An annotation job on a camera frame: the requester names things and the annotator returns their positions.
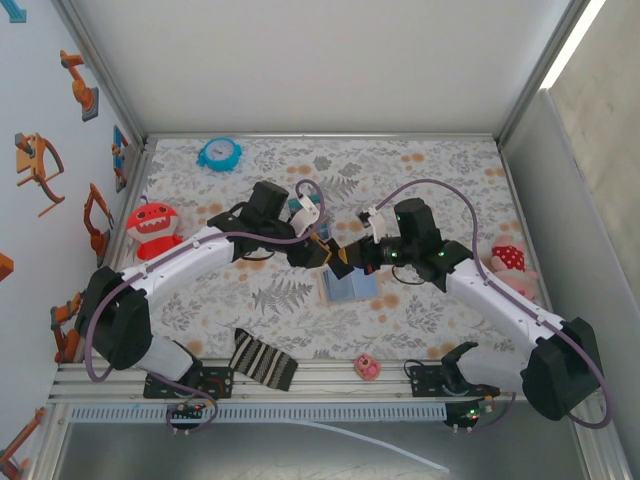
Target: floral mat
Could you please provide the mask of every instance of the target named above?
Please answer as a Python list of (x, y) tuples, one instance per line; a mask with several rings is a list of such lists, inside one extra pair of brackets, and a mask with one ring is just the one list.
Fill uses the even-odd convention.
[[(488, 255), (497, 235), (521, 239), (520, 224), (505, 171), (493, 141), (336, 139), (238, 139), (243, 155), (233, 172), (216, 173), (196, 164), (204, 140), (157, 143), (144, 195), (173, 206), (176, 232), (193, 235), (211, 216), (246, 201), (253, 185), (269, 180), (293, 192), (302, 178), (319, 183), (339, 244), (363, 235), (355, 214), (397, 187), (419, 178), (450, 183), (478, 211), (480, 252)], [(444, 238), (470, 246), (471, 221), (464, 204), (432, 185), (412, 187), (397, 200), (420, 196), (434, 211)], [(397, 234), (393, 209), (383, 209)], [(127, 238), (120, 268), (136, 263)], [(399, 270), (415, 281), (414, 272)], [(327, 307), (318, 272), (291, 268), (277, 254), (264, 262), (236, 261), (185, 285), (152, 314), (155, 334), (170, 337), (204, 358), (228, 358), (233, 332), (241, 327), (296, 359), (352, 359), (367, 352), (380, 359), (440, 358), (473, 340), (495, 350), (513, 344), (479, 314), (431, 285), (407, 286), (391, 271), (378, 272), (379, 297)]]

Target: white wall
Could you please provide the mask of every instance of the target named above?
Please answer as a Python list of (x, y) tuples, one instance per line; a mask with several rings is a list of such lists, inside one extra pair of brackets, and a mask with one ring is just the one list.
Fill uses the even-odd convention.
[[(61, 49), (77, 53), (71, 37), (50, 2), (18, 3), (27, 10), (27, 23), (10, 24), (0, 9), (0, 253), (15, 262), (15, 271), (0, 282), (0, 448), (49, 394), (56, 351), (50, 308), (86, 288), (96, 268), (82, 222), (89, 182), (116, 217), (126, 194), (116, 194), (114, 186), (113, 110), (101, 95), (99, 116), (82, 122), (71, 75), (60, 65)], [(79, 71), (89, 86), (96, 85), (89, 70)], [(50, 182), (65, 200), (41, 218), (38, 213), (50, 203), (42, 190), (33, 181), (16, 186), (27, 176), (16, 173), (18, 132), (47, 138), (65, 167)], [(95, 210), (94, 225), (106, 229), (106, 219)]]
[(569, 0), (73, 0), (148, 132), (498, 132)]
[(640, 309), (548, 91), (527, 108), (503, 154), (555, 312), (580, 316), (596, 332), (616, 428), (638, 477)]
[(576, 161), (640, 302), (640, 3), (608, 0), (551, 88)]

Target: pink plush toy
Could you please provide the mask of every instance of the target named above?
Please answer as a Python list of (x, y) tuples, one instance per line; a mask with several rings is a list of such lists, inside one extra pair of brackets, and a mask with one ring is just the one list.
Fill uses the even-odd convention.
[(356, 373), (363, 380), (375, 380), (380, 375), (382, 367), (371, 355), (363, 353), (354, 362)]
[(511, 235), (500, 235), (491, 249), (491, 266), (495, 275), (527, 300), (536, 299), (538, 274), (527, 270), (524, 263), (526, 246), (514, 242)]

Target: light strip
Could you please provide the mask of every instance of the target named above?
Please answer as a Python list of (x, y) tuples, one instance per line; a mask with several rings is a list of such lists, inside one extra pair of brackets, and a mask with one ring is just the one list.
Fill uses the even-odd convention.
[(564, 70), (564, 67), (567, 65), (569, 59), (576, 51), (576, 48), (578, 48), (578, 45), (580, 45), (580, 42), (584, 38), (585, 33), (587, 33), (587, 30), (589, 30), (589, 27), (595, 20), (598, 12), (602, 8), (602, 5), (604, 5), (604, 2), (606, 1), (607, 0), (591, 0), (589, 2), (587, 7), (584, 9), (584, 12), (582, 13), (580, 20), (578, 20), (578, 22), (576, 23), (576, 26), (573, 28), (571, 34), (569, 35), (569, 38), (567, 38), (567, 41), (562, 47), (562, 50), (560, 50), (560, 53), (553, 62), (553, 65), (551, 65), (551, 68), (549, 69), (549, 72), (547, 73), (545, 79), (542, 81), (542, 85), (540, 85), (540, 88), (551, 88), (553, 84), (556, 83), (556, 80), (560, 76), (560, 73), (562, 73), (562, 70)]

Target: gray floor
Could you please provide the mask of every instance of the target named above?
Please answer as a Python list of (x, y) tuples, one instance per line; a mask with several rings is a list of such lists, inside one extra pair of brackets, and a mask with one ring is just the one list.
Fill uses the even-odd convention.
[(73, 425), (56, 478), (128, 479), (579, 479), (582, 467), (566, 422), (525, 404), (495, 429), (458, 434), (442, 424), (340, 423), (450, 469), (333, 432), (298, 425), (216, 425), (173, 438), (161, 425)]

